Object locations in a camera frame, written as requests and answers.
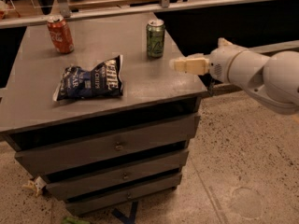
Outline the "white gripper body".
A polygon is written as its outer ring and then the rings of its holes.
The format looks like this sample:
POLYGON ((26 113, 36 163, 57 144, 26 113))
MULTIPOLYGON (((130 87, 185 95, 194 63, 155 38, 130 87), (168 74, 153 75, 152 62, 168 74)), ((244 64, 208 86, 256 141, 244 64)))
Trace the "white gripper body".
POLYGON ((248 51, 238 45, 220 46, 209 55, 209 74, 222 83, 247 84, 249 77, 245 69, 235 59, 242 52, 248 51))

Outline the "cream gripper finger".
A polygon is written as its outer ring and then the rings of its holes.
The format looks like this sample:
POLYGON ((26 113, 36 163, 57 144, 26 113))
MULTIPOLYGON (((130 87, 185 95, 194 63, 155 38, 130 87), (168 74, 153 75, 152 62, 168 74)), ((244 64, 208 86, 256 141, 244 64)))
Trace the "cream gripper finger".
POLYGON ((232 45, 232 42, 226 40, 223 37, 220 37, 218 39, 218 47, 231 46, 231 45, 232 45))
POLYGON ((170 61, 169 65, 177 72, 199 76, 207 74, 209 70, 208 59, 204 57, 173 59, 170 61))

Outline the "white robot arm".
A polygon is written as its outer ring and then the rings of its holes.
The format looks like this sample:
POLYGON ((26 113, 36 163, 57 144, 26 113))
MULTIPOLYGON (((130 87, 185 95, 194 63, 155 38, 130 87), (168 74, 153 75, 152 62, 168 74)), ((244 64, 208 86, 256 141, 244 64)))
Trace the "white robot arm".
POLYGON ((281 51, 263 55, 224 38, 207 56, 194 54, 169 62, 177 72, 209 74, 233 84, 265 107, 282 115, 299 112, 299 52, 281 51))

